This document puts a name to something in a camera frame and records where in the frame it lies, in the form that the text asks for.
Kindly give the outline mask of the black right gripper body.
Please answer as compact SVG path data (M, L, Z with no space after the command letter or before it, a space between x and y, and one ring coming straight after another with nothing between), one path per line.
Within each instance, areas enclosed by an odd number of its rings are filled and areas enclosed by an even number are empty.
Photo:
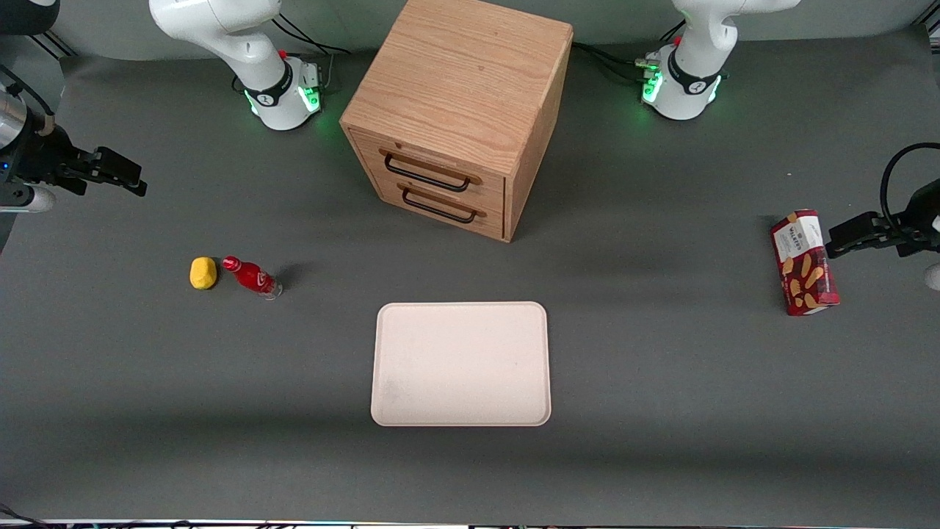
M88 184L100 181L94 161L94 155L73 146L59 126L48 135L26 130L2 148L2 181L53 185L84 195Z

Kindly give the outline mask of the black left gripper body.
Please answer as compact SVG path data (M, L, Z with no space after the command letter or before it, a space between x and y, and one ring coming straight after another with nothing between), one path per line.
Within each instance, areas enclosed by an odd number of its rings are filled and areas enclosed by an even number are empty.
M900 258L920 252L939 252L939 180L924 185L914 192L907 207L900 213L892 213L884 207L893 237L897 239L896 251Z

